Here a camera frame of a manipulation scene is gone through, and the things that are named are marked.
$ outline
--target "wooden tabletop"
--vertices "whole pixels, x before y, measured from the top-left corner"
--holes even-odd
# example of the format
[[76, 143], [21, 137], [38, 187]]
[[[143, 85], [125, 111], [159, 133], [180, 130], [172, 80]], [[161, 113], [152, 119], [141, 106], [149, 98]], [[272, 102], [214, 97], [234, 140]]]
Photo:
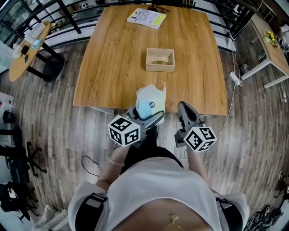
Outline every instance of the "wooden tabletop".
[[271, 63], [279, 68], [285, 75], [289, 76], [289, 66], [283, 51], [279, 46], [273, 46], [271, 43], [264, 39], [264, 33], [266, 30], [273, 31], [268, 23], [263, 19], [259, 18], [257, 15], [252, 17], [253, 25], [258, 33], [258, 36], [263, 44], [267, 58], [271, 60]]
[[[166, 111], [186, 101], [201, 114], [227, 114], [226, 88], [219, 50], [205, 13], [172, 6], [158, 30], [128, 23], [136, 8], [104, 9], [80, 67], [74, 106], [130, 108], [136, 91], [166, 83]], [[147, 48], [175, 50], [175, 71], [145, 70]]]
[[[36, 54], [38, 53], [40, 47], [44, 43], [44, 40], [46, 39], [46, 37], [49, 33], [49, 30], [50, 30], [50, 22], [44, 21], [43, 23], [45, 24], [45, 28], [43, 29], [41, 34], [37, 37], [38, 39], [42, 39], [42, 42], [35, 50], [32, 50], [31, 48], [28, 50], [28, 52], [27, 52], [28, 57], [29, 57], [28, 62], [27, 63], [24, 62], [25, 55], [21, 55], [20, 58], [12, 60], [11, 67], [9, 70], [9, 79], [11, 82], [14, 82], [21, 77], [21, 75], [30, 66], [30, 64], [34, 60]], [[27, 42], [26, 40], [23, 40], [20, 44], [21, 45], [27, 45], [28, 47], [32, 47], [32, 45], [29, 42]]]

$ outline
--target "round table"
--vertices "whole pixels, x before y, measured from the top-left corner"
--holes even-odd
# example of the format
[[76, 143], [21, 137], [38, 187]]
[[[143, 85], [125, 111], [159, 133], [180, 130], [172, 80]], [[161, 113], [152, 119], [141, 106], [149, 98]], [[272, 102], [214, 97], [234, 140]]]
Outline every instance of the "round table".
[[[9, 79], [11, 82], [14, 82], [17, 79], [19, 79], [26, 70], [44, 79], [46, 82], [51, 82], [55, 80], [59, 75], [59, 73], [61, 72], [65, 61], [64, 56], [62, 54], [57, 54], [44, 42], [50, 31], [50, 22], [44, 21], [43, 23], [45, 25], [45, 28], [37, 37], [37, 39], [42, 39], [42, 41], [36, 49], [33, 50], [31, 48], [32, 45], [28, 43], [26, 40], [23, 40], [20, 43], [20, 45], [22, 46], [27, 45], [29, 47], [29, 50], [27, 51], [29, 60], [27, 63], [25, 63], [24, 58], [26, 55], [21, 55], [20, 58], [12, 60], [11, 67], [9, 70]], [[46, 50], [48, 53], [51, 54], [51, 56], [48, 59], [38, 53], [40, 47], [42, 47], [44, 50]], [[44, 63], [46, 63], [43, 69], [43, 73], [30, 66], [35, 57], [39, 58]]]

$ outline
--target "desk leg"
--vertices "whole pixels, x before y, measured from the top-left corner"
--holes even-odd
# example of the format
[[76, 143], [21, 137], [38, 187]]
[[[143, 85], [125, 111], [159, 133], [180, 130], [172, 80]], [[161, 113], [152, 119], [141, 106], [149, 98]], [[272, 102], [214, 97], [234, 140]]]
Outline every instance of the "desk leg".
[[44, 50], [50, 53], [54, 58], [56, 58], [60, 63], [64, 63], [64, 58], [57, 54], [54, 50], [52, 50], [46, 43], [42, 44]]
[[46, 82], [51, 82], [51, 76], [41, 73], [40, 71], [35, 70], [31, 66], [27, 68], [27, 71], [31, 72], [32, 74], [44, 79]]
[[274, 80], [274, 81], [272, 81], [270, 83], [267, 83], [266, 85], [264, 85], [264, 88], [272, 87], [272, 86], [274, 86], [274, 85], [276, 85], [278, 83], [281, 83], [282, 81], [284, 81], [286, 79], [289, 79], [289, 77], [284, 75], [284, 76], [280, 77], [279, 79], [276, 79], [276, 80]]
[[270, 64], [270, 60], [266, 59], [263, 62], [261, 62], [260, 64], [258, 64], [256, 67], [254, 67], [252, 70], [248, 71], [246, 74], [241, 76], [241, 79], [247, 79], [248, 77], [250, 77], [251, 75], [255, 74], [257, 71], [261, 70], [262, 68], [266, 67], [268, 64]]
[[62, 71], [64, 63], [59, 62], [58, 59], [56, 59], [52, 55], [47, 59], [44, 56], [37, 53], [36, 57], [42, 60], [44, 63], [46, 63], [43, 69], [43, 74], [46, 76], [50, 76], [50, 79], [46, 81], [52, 82], [53, 80], [55, 80], [57, 76], [60, 74], [60, 72]]
[[107, 114], [110, 114], [110, 115], [114, 115], [114, 110], [111, 109], [111, 108], [93, 107], [93, 106], [90, 106], [90, 108], [92, 108], [94, 110], [98, 110], [98, 111], [104, 112], [104, 113], [107, 113]]
[[253, 38], [252, 41], [251, 41], [251, 44], [254, 44], [258, 39], [259, 39], [258, 36], [256, 36], [255, 38]]
[[51, 68], [53, 68], [53, 63], [50, 60], [48, 60], [47, 58], [45, 58], [43, 55], [40, 55], [39, 53], [37, 53], [36, 57], [39, 58], [42, 62], [46, 63]]

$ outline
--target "plastic bag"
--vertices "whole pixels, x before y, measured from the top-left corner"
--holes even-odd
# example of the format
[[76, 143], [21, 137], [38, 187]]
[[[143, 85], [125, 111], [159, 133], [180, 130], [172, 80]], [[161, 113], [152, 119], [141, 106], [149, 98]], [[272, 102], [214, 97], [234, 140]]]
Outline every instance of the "plastic bag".
[[162, 91], [153, 84], [143, 87], [136, 92], [136, 111], [141, 119], [147, 119], [151, 115], [165, 111], [166, 105], [166, 85]]

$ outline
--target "black strap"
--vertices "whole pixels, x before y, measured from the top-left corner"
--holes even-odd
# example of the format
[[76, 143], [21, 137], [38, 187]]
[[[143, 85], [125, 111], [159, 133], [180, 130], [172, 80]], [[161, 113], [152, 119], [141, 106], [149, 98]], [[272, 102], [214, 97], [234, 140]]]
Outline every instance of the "black strap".
[[243, 230], [243, 218], [238, 208], [227, 201], [226, 199], [216, 198], [216, 201], [220, 203], [222, 211], [226, 217], [230, 231], [242, 231]]
[[104, 195], [95, 193], [84, 199], [75, 217], [75, 230], [94, 231], [106, 200]]

